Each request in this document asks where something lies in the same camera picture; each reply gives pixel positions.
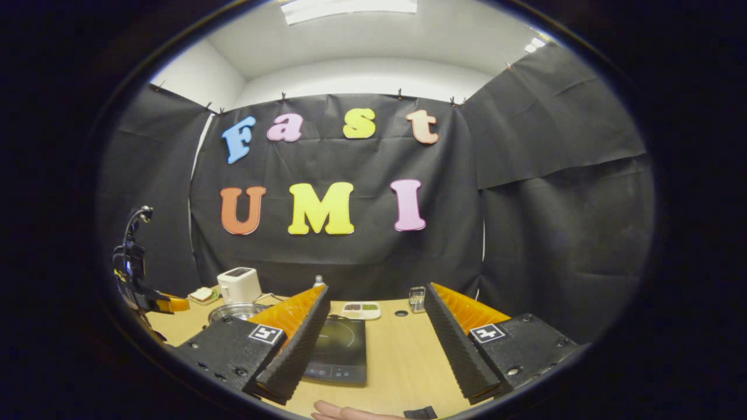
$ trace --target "hand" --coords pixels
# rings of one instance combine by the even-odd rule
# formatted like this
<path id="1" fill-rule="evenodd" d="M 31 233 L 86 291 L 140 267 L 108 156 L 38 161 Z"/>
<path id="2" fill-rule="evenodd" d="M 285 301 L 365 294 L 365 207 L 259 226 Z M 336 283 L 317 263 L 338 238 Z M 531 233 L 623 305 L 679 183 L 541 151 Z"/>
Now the hand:
<path id="1" fill-rule="evenodd" d="M 319 413 L 312 413 L 315 420 L 407 420 L 404 417 L 374 414 L 354 408 L 340 408 L 326 401 L 317 401 L 314 408 Z"/>

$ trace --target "stainless steel bowl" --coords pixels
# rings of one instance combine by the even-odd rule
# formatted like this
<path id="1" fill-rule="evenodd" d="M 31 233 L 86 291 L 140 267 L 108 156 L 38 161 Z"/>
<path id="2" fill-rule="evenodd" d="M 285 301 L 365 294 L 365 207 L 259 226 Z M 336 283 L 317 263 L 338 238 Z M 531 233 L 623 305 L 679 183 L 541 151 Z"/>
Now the stainless steel bowl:
<path id="1" fill-rule="evenodd" d="M 232 316 L 246 321 L 267 308 L 269 308 L 269 306 L 260 305 L 259 303 L 231 303 L 230 305 L 218 306 L 210 312 L 210 315 L 208 315 L 208 323 L 212 324 L 226 316 Z"/>

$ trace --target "black fabric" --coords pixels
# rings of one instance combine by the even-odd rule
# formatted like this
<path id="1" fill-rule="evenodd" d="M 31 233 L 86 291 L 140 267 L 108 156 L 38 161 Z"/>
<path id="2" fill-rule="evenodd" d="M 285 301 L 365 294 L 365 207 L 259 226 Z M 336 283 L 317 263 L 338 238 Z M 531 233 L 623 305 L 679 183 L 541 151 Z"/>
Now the black fabric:
<path id="1" fill-rule="evenodd" d="M 599 337 L 632 297 L 653 232 L 648 156 L 578 167 L 481 192 L 480 299 L 532 312 L 576 342 Z"/>
<path id="2" fill-rule="evenodd" d="M 347 139 L 342 129 L 351 108 L 371 108 L 376 132 Z M 424 109 L 436 117 L 440 140 L 419 143 L 405 115 Z M 271 141 L 276 117 L 304 119 L 295 142 Z M 222 133 L 248 116 L 256 118 L 249 153 L 228 164 Z M 425 229 L 398 232 L 397 199 L 390 183 L 417 179 Z M 309 183 L 321 200 L 334 182 L 350 182 L 350 235 L 291 235 L 294 205 L 289 187 Z M 435 281 L 473 294 L 480 272 L 482 215 L 476 189 L 474 151 L 465 121 L 445 102 L 393 96 L 349 94 L 289 99 L 240 108 L 215 118 L 199 151 L 190 202 L 193 243 L 200 277 L 237 266 L 256 268 L 263 291 L 295 294 L 322 274 L 333 300 L 405 298 L 407 288 Z M 253 233 L 239 236 L 221 225 L 220 190 L 263 186 L 261 217 Z M 248 198 L 238 201 L 246 220 Z"/>
<path id="3" fill-rule="evenodd" d="M 108 139 L 96 188 L 102 258 L 123 241 L 131 210 L 154 208 L 135 233 L 146 249 L 146 284 L 186 296 L 201 286 L 189 237 L 189 182 L 205 108 L 152 85 L 142 89 Z"/>
<path id="4" fill-rule="evenodd" d="M 645 153 L 611 89 L 554 43 L 516 61 L 461 108 L 480 188 Z"/>

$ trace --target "wooden table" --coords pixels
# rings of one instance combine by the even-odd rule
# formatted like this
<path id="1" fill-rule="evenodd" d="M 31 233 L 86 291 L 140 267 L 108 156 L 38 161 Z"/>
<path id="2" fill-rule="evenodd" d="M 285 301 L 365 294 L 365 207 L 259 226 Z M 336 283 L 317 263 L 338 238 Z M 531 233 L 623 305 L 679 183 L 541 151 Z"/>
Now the wooden table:
<path id="1" fill-rule="evenodd" d="M 265 297 L 257 303 L 275 304 Z M 344 302 L 332 301 L 330 313 L 340 314 Z M 380 300 L 381 318 L 366 321 L 367 382 L 345 386 L 303 378 L 285 406 L 263 400 L 284 410 L 311 417 L 313 404 L 325 400 L 340 407 L 354 407 L 372 413 L 403 416 L 405 410 L 432 406 L 439 418 L 470 408 L 462 397 L 436 332 L 425 312 L 413 314 L 407 299 Z M 165 315 L 148 314 L 153 329 L 178 346 L 208 324 L 208 313 L 223 305 L 223 299 L 208 306 L 190 302 L 188 311 Z M 398 310 L 407 316 L 394 314 Z"/>

